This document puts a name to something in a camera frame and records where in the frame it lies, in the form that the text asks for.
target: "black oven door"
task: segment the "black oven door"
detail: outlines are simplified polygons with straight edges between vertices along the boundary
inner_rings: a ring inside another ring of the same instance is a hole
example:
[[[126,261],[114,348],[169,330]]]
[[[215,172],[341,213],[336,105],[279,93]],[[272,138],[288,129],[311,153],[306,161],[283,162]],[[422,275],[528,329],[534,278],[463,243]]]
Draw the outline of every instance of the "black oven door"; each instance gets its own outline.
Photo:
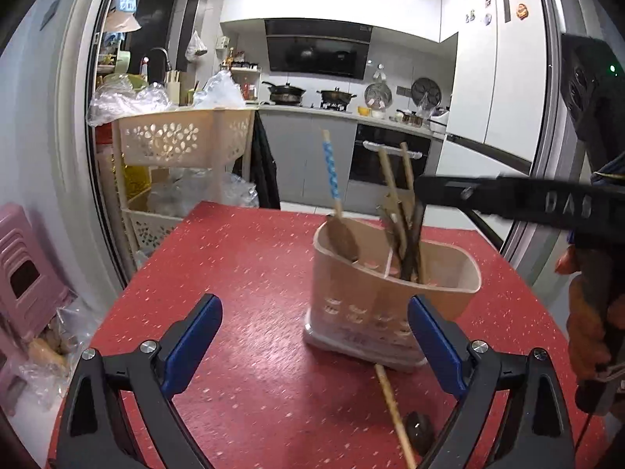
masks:
[[[391,169],[395,176],[398,189],[407,189],[404,173],[404,163],[401,157],[401,143],[408,145],[408,150],[413,158],[412,170],[415,177],[423,174],[427,163],[427,154],[430,148],[430,140],[427,137],[414,136],[400,131],[358,125],[355,134],[354,154],[352,155],[349,179],[376,185],[386,185],[377,148],[386,147],[391,161]]]

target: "pot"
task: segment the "pot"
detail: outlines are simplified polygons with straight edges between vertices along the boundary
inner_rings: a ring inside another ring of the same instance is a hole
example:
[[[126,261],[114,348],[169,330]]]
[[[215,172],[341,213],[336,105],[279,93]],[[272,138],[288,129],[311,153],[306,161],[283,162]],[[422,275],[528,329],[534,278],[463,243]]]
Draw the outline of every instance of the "pot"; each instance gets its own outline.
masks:
[[[338,88],[334,90],[321,90],[321,102],[323,104],[344,104],[345,106],[355,97],[351,93],[341,92]]]
[[[276,104],[298,106],[302,103],[302,95],[306,92],[306,90],[291,86],[289,83],[278,86],[269,81],[263,81],[262,84],[270,86],[270,101]]]
[[[418,116],[415,111],[408,112],[398,109],[397,112],[401,112],[401,114],[403,115],[401,119],[402,123],[413,125],[414,127],[421,127],[421,125],[423,125],[423,118],[421,116]]]

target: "beige plastic utensil holder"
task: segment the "beige plastic utensil holder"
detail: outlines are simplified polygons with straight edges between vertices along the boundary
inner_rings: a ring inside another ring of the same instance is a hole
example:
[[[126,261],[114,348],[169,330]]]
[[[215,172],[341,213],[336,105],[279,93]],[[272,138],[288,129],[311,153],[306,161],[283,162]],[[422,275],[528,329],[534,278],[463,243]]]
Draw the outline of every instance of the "beige plastic utensil holder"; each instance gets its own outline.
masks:
[[[326,224],[315,233],[307,340],[316,337],[312,343],[323,342],[315,345],[399,369],[418,366],[410,365],[423,355],[406,319],[408,300],[423,294],[443,318],[457,318],[482,285],[477,263],[458,247],[421,241],[430,285],[385,277],[392,254],[384,230],[358,220],[345,223],[360,246],[361,258],[352,264],[337,256]]]
[[[202,167],[227,164],[243,155],[252,109],[190,109],[120,118],[124,161],[132,166]]]

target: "screw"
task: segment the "screw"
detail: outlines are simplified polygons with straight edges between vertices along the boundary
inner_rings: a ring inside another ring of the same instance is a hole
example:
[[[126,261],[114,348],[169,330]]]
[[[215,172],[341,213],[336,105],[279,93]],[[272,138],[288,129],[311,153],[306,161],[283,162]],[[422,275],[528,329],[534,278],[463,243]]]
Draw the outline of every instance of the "screw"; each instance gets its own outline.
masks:
[[[96,350],[93,349],[92,347],[89,347],[88,349],[85,349],[82,352],[82,355],[80,357],[84,360],[90,360],[91,358],[95,357],[95,355],[96,355]]]
[[[141,343],[139,349],[141,349],[142,353],[153,353],[156,350],[156,342],[154,342],[153,340],[146,340],[145,342]]]
[[[473,349],[476,353],[485,353],[488,351],[488,344],[483,340],[474,340],[471,343],[471,349]]]
[[[540,348],[534,349],[532,354],[534,355],[535,359],[539,360],[540,362],[544,362],[549,357],[547,351]]]
[[[473,187],[467,187],[465,188],[462,192],[460,192],[460,197],[462,200],[467,200],[468,198],[471,197],[471,195],[473,195]]]

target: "red table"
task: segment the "red table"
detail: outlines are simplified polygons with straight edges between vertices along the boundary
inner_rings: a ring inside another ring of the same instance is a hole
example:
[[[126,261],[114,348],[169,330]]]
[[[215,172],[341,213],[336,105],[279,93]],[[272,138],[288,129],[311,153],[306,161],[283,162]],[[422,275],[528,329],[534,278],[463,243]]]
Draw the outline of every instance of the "red table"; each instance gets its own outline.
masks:
[[[132,351],[160,338],[204,292],[221,298],[221,329],[187,391],[174,398],[218,469],[405,467],[373,366],[302,341],[312,239],[323,220],[200,204],[133,277],[93,339],[105,355]],[[482,288],[458,319],[468,337],[498,351],[549,351],[576,438],[585,416],[574,406],[566,340],[545,308],[475,231],[425,227],[423,236],[458,245],[479,264]],[[389,378],[402,414],[418,410],[437,429],[443,426],[454,399],[440,390],[429,366],[411,375],[389,371]],[[125,402],[149,466],[162,467],[136,404]],[[504,404],[498,393],[470,467],[488,454]],[[577,456],[582,469],[606,447],[601,420],[593,420],[585,439]]]

